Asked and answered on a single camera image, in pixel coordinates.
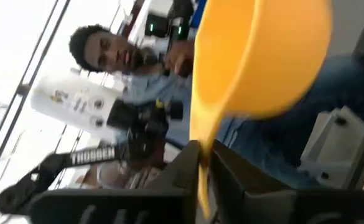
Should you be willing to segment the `yellow measuring cup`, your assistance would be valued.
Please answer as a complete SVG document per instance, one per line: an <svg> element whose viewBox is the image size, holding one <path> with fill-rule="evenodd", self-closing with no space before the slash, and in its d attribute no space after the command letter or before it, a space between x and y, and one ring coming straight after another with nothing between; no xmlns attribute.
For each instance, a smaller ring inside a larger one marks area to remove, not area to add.
<svg viewBox="0 0 364 224"><path fill-rule="evenodd" d="M208 162L222 118L262 119L291 108L315 80L331 32L329 0L207 0L195 38L190 111L204 217Z"/></svg>

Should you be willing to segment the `grey metal bracket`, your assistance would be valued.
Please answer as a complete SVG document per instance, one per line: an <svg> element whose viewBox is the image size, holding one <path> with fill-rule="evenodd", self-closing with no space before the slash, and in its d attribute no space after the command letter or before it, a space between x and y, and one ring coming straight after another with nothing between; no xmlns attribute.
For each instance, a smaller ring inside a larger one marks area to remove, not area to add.
<svg viewBox="0 0 364 224"><path fill-rule="evenodd" d="M299 171L308 173L322 185L346 189L350 171L364 140L364 122L344 106L318 114L301 155Z"/></svg>

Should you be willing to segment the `white device with round ports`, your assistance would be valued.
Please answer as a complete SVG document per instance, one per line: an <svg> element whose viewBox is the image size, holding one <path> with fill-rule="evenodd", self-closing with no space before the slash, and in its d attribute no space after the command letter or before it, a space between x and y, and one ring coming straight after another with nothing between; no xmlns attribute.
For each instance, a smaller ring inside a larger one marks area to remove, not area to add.
<svg viewBox="0 0 364 224"><path fill-rule="evenodd" d="M115 143L120 130L108 126L107 121L121 95L78 75L46 75L30 89L30 105L42 114Z"/></svg>

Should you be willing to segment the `person's hand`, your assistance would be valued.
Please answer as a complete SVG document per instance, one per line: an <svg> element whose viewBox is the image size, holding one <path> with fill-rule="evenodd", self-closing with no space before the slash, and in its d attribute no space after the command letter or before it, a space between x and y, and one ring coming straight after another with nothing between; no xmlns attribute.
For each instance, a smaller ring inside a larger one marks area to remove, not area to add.
<svg viewBox="0 0 364 224"><path fill-rule="evenodd" d="M193 69L194 44L194 40L173 42L164 60L165 69L181 77L188 77Z"/></svg>

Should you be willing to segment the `black machine with green lights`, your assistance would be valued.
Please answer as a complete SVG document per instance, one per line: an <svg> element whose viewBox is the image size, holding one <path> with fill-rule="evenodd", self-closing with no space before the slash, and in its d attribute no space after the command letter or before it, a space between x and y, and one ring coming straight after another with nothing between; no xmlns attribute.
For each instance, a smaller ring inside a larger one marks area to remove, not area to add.
<svg viewBox="0 0 364 224"><path fill-rule="evenodd" d="M190 20L195 12L192 0L155 0L163 9L150 9L144 34L170 40L185 40L190 32Z"/></svg>

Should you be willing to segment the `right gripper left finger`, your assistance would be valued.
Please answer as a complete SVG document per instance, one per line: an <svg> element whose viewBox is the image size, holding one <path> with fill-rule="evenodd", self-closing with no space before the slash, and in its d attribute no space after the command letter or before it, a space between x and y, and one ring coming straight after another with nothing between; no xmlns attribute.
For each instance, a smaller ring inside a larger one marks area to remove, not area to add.
<svg viewBox="0 0 364 224"><path fill-rule="evenodd" d="M200 144L190 141L143 189L60 189L36 196L32 224L195 224Z"/></svg>

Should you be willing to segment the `person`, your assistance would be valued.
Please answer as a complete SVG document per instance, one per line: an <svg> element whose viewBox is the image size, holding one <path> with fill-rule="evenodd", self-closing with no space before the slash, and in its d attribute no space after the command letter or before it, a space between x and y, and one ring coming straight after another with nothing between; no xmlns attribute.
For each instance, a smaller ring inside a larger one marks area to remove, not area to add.
<svg viewBox="0 0 364 224"><path fill-rule="evenodd" d="M190 108L191 88L162 74L171 48L161 39L153 47L137 47L101 25L78 28L69 50L76 63L89 72L124 72L132 75L126 100L178 98ZM364 121L364 59L339 55L323 62L310 90L288 111L269 119L224 118L217 139L266 174L295 189L313 189L320 183L299 171L299 159L317 115L350 108Z"/></svg>

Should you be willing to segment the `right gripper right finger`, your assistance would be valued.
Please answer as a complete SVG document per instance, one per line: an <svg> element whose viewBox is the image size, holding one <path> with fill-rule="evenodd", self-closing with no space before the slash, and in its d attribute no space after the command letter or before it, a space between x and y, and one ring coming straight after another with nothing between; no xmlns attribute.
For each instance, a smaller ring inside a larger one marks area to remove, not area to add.
<svg viewBox="0 0 364 224"><path fill-rule="evenodd" d="M364 224L364 190L295 190L215 141L211 183L222 224Z"/></svg>

